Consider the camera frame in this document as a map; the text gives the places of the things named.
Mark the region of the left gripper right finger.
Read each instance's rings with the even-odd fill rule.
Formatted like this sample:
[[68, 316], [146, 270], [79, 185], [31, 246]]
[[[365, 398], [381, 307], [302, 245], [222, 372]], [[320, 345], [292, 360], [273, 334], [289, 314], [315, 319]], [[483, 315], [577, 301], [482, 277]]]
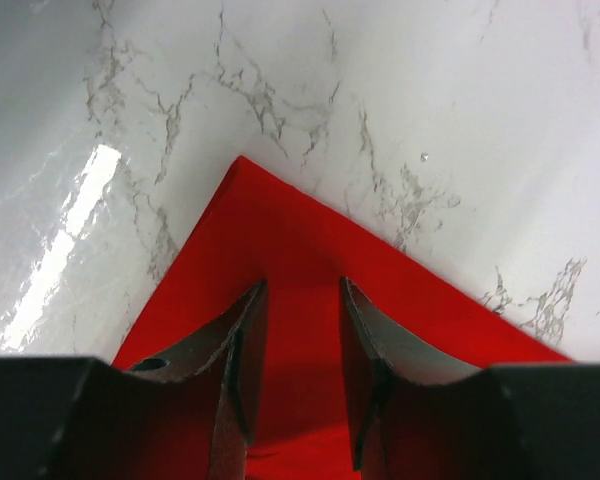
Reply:
[[351, 279], [339, 282], [340, 348], [353, 468], [386, 473], [382, 415], [402, 386], [447, 385], [480, 371], [382, 312]]

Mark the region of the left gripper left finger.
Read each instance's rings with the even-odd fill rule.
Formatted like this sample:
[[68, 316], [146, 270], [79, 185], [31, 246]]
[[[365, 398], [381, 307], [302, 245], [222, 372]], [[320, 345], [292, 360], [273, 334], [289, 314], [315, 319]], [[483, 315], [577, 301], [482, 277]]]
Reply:
[[267, 328], [268, 286], [260, 280], [215, 320], [129, 368], [156, 396], [145, 415], [141, 478], [244, 478]]

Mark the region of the red t shirt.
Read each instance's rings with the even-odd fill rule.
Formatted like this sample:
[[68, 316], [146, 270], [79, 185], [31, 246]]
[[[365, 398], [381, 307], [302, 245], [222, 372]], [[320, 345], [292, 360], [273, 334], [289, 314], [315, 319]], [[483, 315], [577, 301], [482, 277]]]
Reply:
[[339, 284], [473, 365], [560, 354], [329, 207], [236, 159], [114, 358], [126, 368], [215, 319], [253, 283], [269, 290], [251, 479], [351, 479]]

